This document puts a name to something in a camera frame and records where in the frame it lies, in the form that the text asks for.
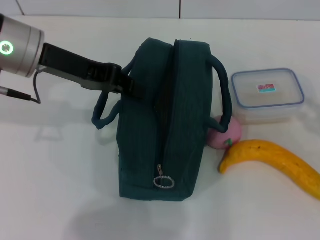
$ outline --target container lid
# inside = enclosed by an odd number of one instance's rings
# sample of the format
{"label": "container lid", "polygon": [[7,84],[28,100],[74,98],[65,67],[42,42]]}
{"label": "container lid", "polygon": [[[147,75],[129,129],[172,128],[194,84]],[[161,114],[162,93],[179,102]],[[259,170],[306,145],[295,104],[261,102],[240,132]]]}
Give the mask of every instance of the container lid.
{"label": "container lid", "polygon": [[305,95],[287,68],[237,72],[231,78],[238,105],[245,109],[299,105]]}

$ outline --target white wall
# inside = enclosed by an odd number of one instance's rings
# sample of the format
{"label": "white wall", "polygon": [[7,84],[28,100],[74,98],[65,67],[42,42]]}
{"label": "white wall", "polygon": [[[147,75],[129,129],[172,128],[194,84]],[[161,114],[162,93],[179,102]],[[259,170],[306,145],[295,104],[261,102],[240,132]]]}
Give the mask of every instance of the white wall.
{"label": "white wall", "polygon": [[186,19],[320,20],[320,0],[181,0]]}
{"label": "white wall", "polygon": [[21,11],[15,0],[0,0],[0,13],[6,16],[21,15]]}
{"label": "white wall", "polygon": [[19,0],[26,15],[178,18],[179,0]]}

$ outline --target toy banana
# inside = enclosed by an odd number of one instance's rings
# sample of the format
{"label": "toy banana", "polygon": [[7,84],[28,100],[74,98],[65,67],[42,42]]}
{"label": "toy banana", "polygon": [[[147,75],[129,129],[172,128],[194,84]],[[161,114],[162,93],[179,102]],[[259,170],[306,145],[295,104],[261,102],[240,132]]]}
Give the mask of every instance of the toy banana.
{"label": "toy banana", "polygon": [[320,200],[320,174],[292,152],[269,141],[245,140],[236,143],[226,152],[218,170],[224,174],[230,166],[247,161],[271,165]]}

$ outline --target green lunch bag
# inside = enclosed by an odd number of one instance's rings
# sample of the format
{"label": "green lunch bag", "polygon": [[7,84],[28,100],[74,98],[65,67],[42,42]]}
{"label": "green lunch bag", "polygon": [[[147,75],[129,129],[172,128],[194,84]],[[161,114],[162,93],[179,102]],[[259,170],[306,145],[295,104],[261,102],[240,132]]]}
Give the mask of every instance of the green lunch bag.
{"label": "green lunch bag", "polygon": [[[222,93],[220,123],[210,117],[213,68]],[[92,117],[102,129],[119,114],[120,196],[183,201],[194,192],[208,128],[228,130],[232,102],[226,70],[204,42],[176,40],[172,46],[149,38],[122,73],[145,87],[144,98],[123,94],[101,119],[108,99],[103,92]]]}

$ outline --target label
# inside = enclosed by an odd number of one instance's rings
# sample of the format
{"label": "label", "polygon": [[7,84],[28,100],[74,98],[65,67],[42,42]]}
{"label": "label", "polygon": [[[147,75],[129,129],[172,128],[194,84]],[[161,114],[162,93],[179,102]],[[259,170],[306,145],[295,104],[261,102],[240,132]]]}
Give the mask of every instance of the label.
{"label": "label", "polygon": [[265,84],[265,85],[258,85],[256,86],[258,88],[259,93],[272,93],[276,91],[276,87],[274,84]]}

